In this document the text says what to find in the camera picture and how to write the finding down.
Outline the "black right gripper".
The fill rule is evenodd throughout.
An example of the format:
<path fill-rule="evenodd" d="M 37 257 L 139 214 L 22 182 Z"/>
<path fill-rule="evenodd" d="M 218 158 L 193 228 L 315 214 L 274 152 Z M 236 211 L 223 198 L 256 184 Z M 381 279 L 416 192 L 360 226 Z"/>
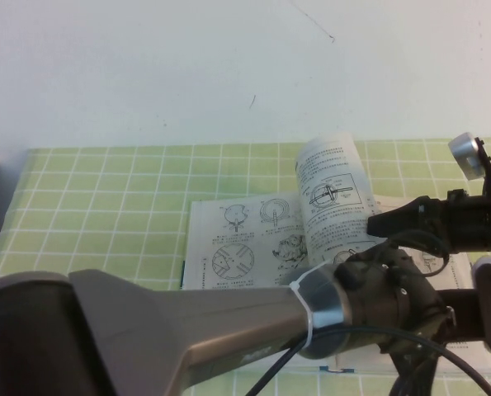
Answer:
<path fill-rule="evenodd" d="M 423 230 L 419 207 L 430 198 L 377 196 L 378 214 L 367 220 L 367 233 L 386 238 L 410 230 Z M 451 252 L 491 252 L 491 197 L 450 191 L 445 200 L 431 201 L 429 224 Z"/>

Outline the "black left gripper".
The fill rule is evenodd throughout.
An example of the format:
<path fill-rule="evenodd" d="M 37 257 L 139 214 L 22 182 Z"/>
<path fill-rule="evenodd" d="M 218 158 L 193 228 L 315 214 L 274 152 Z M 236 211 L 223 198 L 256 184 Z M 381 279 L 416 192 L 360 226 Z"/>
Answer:
<path fill-rule="evenodd" d="M 408 297 L 404 329 L 414 335 L 432 339 L 449 316 L 449 309 L 439 291 L 429 282 L 430 278 L 440 275 L 447 264 L 448 258 L 444 257 L 442 264 L 435 265 L 429 272 L 422 272 L 411 257 L 401 257 L 397 262 L 399 285 Z"/>

